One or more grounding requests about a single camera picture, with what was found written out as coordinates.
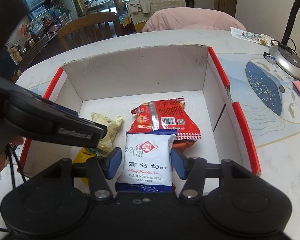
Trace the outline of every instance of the wooden floor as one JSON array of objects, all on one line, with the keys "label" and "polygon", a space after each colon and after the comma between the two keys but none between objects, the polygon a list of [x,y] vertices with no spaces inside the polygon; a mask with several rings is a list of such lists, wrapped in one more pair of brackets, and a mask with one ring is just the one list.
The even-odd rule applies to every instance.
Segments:
[{"label": "wooden floor", "polygon": [[[102,10],[99,10],[100,12],[108,12],[109,10],[107,8],[104,8]],[[115,7],[111,7],[111,11],[112,12],[117,12],[116,8]],[[116,33],[115,33],[115,30],[114,30],[114,24],[112,22],[109,22],[109,26],[110,26],[110,29],[111,29],[111,32],[112,32],[112,37],[116,37]],[[123,35],[128,35],[128,34],[133,34],[135,33],[134,30],[133,30],[133,27],[132,26],[127,26],[126,29],[122,29],[122,33]],[[64,52],[64,48],[62,46],[62,44],[60,43],[59,39],[57,36],[54,36],[51,41],[47,44],[47,46],[42,50],[41,53],[39,53],[35,59],[32,61],[31,66],[34,66],[48,58],[51,58],[55,55],[58,55],[60,53]]]}]

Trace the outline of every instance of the red snack package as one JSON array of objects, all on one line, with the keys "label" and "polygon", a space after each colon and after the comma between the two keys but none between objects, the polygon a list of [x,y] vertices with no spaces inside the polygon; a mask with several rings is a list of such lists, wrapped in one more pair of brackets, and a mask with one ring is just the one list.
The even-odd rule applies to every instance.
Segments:
[{"label": "red snack package", "polygon": [[148,133],[153,130],[177,130],[177,138],[201,139],[199,128],[183,110],[184,98],[144,103],[131,111],[137,114],[129,133]]}]

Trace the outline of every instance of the television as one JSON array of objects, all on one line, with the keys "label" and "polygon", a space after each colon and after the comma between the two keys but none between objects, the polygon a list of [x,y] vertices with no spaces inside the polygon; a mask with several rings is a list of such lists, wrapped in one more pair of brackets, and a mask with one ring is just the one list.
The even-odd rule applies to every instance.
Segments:
[{"label": "television", "polygon": [[28,9],[29,21],[32,22],[37,17],[53,7],[51,0],[21,0]]}]

